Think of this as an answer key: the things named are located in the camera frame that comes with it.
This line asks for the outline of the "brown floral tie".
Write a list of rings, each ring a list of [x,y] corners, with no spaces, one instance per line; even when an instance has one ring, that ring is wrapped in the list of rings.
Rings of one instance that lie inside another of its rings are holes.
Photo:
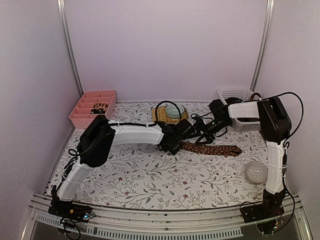
[[[198,155],[225,157],[238,157],[243,152],[236,145],[197,145],[192,142],[183,142],[181,149]]]

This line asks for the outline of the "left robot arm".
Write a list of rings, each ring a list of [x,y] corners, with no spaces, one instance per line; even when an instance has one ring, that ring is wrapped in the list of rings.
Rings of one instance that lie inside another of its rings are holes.
[[[111,121],[102,114],[96,116],[80,136],[77,147],[68,151],[71,159],[64,167],[61,182],[51,189],[51,207],[63,217],[70,217],[75,211],[74,194],[92,170],[107,161],[112,146],[156,145],[175,155],[182,142],[194,133],[192,124],[183,118],[168,124],[158,119],[153,123],[132,123]]]

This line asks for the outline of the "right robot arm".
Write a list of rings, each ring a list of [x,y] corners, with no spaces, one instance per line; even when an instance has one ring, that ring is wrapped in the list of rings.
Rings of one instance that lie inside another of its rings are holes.
[[[201,115],[191,115],[196,129],[202,133],[200,138],[206,138],[205,144],[211,143],[217,137],[216,133],[230,126],[233,119],[258,119],[261,136],[267,147],[268,177],[262,203],[243,207],[241,212],[243,216],[252,216],[254,219],[283,214],[282,202],[289,192],[285,184],[287,149],[295,131],[292,130],[292,122],[280,96],[230,102],[215,99],[209,104],[209,109],[213,115],[209,123],[205,123]]]

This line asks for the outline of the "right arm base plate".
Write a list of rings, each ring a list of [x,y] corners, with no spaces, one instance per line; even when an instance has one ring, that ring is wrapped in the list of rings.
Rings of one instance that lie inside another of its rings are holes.
[[[273,217],[282,216],[285,211],[282,205],[266,207],[263,203],[243,202],[239,211],[245,223],[252,223]]]

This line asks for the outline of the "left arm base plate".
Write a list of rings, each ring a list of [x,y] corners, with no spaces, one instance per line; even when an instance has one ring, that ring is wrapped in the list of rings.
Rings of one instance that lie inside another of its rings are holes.
[[[90,219],[96,216],[91,207],[74,203],[51,205],[48,209],[48,213],[58,217],[73,220],[77,223],[87,223]]]

